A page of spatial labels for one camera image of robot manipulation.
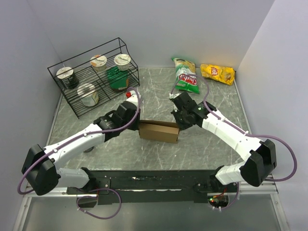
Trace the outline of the brown cardboard box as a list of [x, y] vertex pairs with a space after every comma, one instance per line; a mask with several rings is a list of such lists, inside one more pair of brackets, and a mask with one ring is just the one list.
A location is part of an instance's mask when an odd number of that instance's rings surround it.
[[141, 139], [177, 143], [180, 129], [174, 122], [141, 120], [139, 136]]

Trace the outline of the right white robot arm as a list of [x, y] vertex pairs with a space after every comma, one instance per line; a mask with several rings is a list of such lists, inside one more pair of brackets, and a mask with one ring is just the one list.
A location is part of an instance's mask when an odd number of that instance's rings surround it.
[[218, 167], [210, 176], [210, 186], [220, 192], [230, 183], [245, 181], [258, 187], [276, 167], [275, 144], [267, 139], [249, 137], [210, 103], [196, 103], [187, 92], [170, 94], [174, 116], [180, 130], [194, 125], [211, 132], [229, 145], [242, 159], [230, 166]]

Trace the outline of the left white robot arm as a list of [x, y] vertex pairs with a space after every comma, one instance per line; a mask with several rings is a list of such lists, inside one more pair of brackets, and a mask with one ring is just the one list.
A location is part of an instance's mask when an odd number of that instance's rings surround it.
[[91, 193], [95, 189], [95, 179], [88, 169], [63, 166], [74, 156], [119, 136], [126, 129], [137, 130], [139, 118], [140, 100], [131, 96], [116, 110], [97, 118], [77, 134], [44, 148], [38, 144], [32, 146], [22, 167], [23, 179], [39, 196], [58, 186], [76, 187], [83, 193]]

